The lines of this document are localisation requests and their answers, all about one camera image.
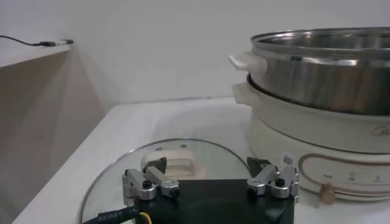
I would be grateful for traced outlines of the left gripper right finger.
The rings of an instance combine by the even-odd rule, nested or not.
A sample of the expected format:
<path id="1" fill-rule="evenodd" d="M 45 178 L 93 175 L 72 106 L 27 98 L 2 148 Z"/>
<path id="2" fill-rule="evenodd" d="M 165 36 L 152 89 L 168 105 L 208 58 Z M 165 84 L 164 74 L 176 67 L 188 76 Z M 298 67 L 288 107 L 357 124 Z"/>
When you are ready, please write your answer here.
<path id="1" fill-rule="evenodd" d="M 270 194 L 274 198 L 299 197 L 299 173 L 293 166 L 280 170 L 266 159 L 247 157 L 251 178 L 247 189 L 254 197 Z"/>

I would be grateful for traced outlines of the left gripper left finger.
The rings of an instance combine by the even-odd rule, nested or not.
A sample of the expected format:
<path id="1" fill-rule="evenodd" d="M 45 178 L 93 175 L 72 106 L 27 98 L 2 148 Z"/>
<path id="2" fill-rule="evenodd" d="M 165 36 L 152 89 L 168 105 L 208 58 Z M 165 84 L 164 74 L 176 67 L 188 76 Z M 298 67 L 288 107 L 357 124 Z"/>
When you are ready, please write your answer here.
<path id="1" fill-rule="evenodd" d="M 154 200 L 158 194 L 168 198 L 180 196 L 177 180 L 165 175 L 167 158 L 149 161 L 141 169 L 126 169 L 122 175 L 122 191 L 124 200 L 138 198 L 142 201 Z"/>

